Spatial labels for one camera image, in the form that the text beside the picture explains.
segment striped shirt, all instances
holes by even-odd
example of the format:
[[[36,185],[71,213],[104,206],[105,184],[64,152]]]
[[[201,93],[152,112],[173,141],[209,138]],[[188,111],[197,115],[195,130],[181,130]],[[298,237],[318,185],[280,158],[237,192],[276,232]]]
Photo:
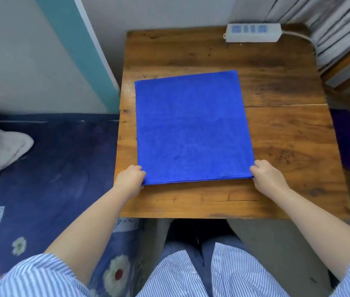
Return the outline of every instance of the striped shirt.
[[[271,274],[244,250],[215,244],[211,264],[215,297],[289,296]],[[90,297],[62,260],[53,254],[30,257],[0,280],[0,297]],[[207,297],[203,283],[186,251],[163,259],[149,277],[138,297]],[[350,296],[350,267],[332,297]]]

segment power strip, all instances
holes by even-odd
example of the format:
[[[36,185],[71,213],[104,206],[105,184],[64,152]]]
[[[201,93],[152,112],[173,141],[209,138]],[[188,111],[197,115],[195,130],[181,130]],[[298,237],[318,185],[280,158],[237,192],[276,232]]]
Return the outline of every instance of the power strip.
[[[270,43],[281,34],[281,24],[228,24],[223,38],[228,43]]]

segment floor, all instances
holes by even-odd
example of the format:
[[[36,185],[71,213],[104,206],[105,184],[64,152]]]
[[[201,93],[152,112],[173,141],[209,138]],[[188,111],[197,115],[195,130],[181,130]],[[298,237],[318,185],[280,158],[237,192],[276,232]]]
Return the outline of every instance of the floor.
[[[147,219],[135,271],[134,295],[143,287],[160,257],[171,219]],[[327,297],[326,267],[289,220],[232,219],[232,229],[250,253],[291,297]]]

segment forearm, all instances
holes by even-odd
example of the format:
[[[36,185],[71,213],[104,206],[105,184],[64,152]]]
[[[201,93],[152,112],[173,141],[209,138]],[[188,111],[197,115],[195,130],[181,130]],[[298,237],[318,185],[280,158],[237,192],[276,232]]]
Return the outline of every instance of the forearm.
[[[270,197],[290,216],[324,264],[342,279],[350,265],[350,226],[291,189]]]
[[[116,219],[128,200],[124,194],[111,189],[73,221],[45,251],[62,259],[85,285],[89,283]]]

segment bed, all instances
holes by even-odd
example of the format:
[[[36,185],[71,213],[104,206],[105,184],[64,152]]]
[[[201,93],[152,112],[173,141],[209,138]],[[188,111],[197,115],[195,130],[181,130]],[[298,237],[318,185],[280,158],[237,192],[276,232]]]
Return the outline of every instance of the bed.
[[[0,277],[20,261],[42,253],[112,187],[118,132],[115,118],[72,114],[1,118],[11,121],[0,121],[0,129],[26,133],[34,145],[0,171],[0,206],[4,206]],[[132,295],[138,234],[138,219],[117,220],[89,284],[93,296]]]

